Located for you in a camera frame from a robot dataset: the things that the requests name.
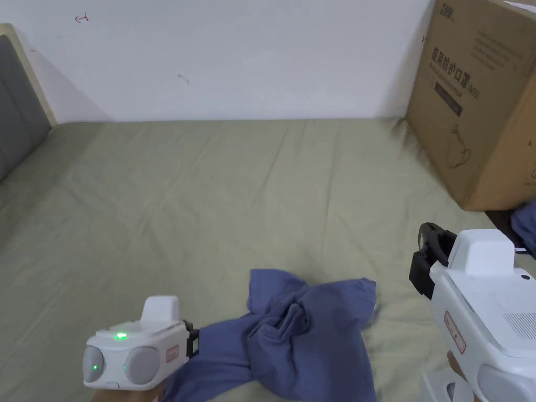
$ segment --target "black clamp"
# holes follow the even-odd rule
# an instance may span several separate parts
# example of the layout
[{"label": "black clamp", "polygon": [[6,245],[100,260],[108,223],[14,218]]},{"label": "black clamp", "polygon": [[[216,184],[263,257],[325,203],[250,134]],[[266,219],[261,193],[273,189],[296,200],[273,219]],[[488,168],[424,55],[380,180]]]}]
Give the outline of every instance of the black clamp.
[{"label": "black clamp", "polygon": [[434,281],[430,278],[430,268],[439,261],[449,265],[449,255],[454,246],[456,235],[432,223],[422,224],[419,228],[420,250],[413,253],[410,281],[420,294],[432,300]]},{"label": "black clamp", "polygon": [[193,324],[183,320],[190,337],[186,341],[186,356],[191,359],[199,354],[199,330],[193,328]]}]

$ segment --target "white handheld device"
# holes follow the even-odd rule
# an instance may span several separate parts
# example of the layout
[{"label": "white handheld device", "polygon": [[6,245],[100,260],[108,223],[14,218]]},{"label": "white handheld device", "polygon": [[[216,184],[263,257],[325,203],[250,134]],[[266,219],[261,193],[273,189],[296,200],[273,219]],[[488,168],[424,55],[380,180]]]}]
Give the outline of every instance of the white handheld device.
[{"label": "white handheld device", "polygon": [[152,296],[139,321],[99,330],[86,344],[84,385],[143,391],[197,355],[199,330],[179,319],[175,296]]},{"label": "white handheld device", "polygon": [[467,378],[425,373],[421,401],[535,401],[536,280],[514,267],[512,242],[499,230],[456,236],[435,224],[421,225],[419,238],[410,280]]}]

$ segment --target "cardboard box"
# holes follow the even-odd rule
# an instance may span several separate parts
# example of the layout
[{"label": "cardboard box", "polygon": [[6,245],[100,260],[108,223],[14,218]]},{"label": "cardboard box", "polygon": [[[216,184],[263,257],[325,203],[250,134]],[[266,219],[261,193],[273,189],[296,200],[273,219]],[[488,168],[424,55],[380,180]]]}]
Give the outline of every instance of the cardboard box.
[{"label": "cardboard box", "polygon": [[536,7],[528,8],[438,0],[433,10],[407,120],[465,210],[536,197]]}]

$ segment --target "printed illustration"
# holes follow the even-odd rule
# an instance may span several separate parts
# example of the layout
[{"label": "printed illustration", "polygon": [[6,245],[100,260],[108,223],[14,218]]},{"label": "printed illustration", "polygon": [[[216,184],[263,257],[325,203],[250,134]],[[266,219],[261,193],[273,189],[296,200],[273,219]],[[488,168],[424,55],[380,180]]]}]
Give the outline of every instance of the printed illustration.
[{"label": "printed illustration", "polygon": [[466,148],[464,139],[458,129],[458,125],[455,124],[449,134],[449,142],[446,148],[446,164],[451,169],[463,165],[471,157],[471,150]]}]

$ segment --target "white controller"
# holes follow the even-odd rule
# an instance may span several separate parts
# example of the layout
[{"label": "white controller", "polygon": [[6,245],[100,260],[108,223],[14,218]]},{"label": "white controller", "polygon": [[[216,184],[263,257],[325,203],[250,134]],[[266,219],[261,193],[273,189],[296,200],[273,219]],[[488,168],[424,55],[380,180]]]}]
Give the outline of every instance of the white controller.
[{"label": "white controller", "polygon": [[199,331],[180,321],[175,296],[152,296],[139,321],[97,331],[87,341],[84,385],[143,391],[156,387],[199,349]]}]

